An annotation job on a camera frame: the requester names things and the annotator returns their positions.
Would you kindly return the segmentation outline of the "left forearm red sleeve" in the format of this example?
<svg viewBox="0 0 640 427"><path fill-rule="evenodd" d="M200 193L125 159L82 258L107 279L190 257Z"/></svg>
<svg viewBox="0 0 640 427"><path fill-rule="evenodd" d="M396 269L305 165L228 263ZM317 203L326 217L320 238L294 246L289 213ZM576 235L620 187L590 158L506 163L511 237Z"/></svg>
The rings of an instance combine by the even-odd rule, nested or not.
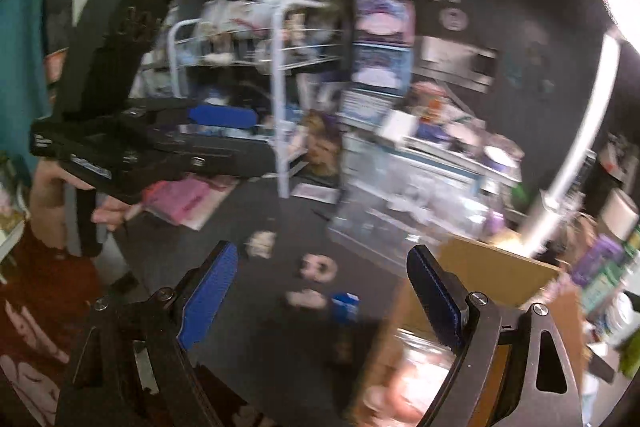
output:
<svg viewBox="0 0 640 427"><path fill-rule="evenodd" d="M1 369L35 421L52 426L70 351L102 287L90 259L47 247L30 228L12 257L1 284Z"/></svg>

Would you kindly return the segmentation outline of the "person left hand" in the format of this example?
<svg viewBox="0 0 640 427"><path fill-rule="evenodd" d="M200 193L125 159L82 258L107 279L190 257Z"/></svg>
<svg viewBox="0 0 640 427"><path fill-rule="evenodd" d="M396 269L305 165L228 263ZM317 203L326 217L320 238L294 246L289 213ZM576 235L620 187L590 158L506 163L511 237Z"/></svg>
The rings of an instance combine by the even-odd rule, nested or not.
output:
<svg viewBox="0 0 640 427"><path fill-rule="evenodd" d="M32 216L32 233L44 245L56 249L66 247L67 227L64 208L64 185L70 184L80 191L92 190L92 186L64 170L54 160L39 159L34 182L29 193L29 212ZM142 211L142 205L128 205L107 196L91 213L91 221L105 225L111 232Z"/></svg>

